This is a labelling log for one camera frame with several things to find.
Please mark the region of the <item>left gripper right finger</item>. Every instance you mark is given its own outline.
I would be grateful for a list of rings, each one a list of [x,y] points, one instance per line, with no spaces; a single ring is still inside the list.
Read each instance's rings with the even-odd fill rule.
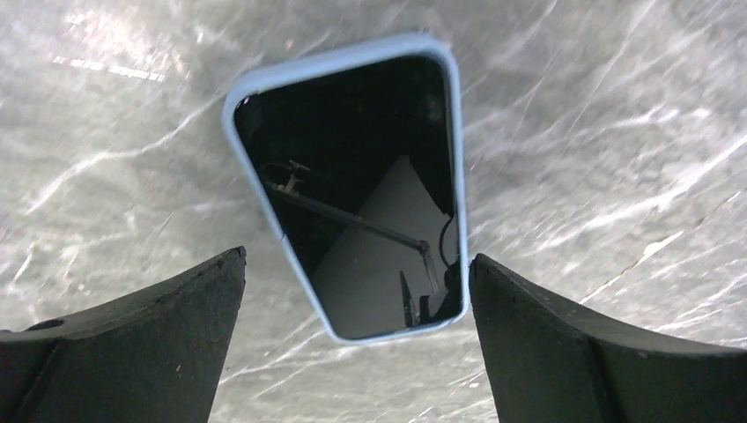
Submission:
[[[746,352],[623,323],[486,255],[470,266],[502,422],[743,422]]]

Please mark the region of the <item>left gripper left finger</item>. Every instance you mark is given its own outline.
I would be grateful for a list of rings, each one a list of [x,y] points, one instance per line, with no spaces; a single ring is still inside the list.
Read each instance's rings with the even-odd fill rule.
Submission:
[[[4,422],[205,422],[244,293],[246,251],[1,333]]]

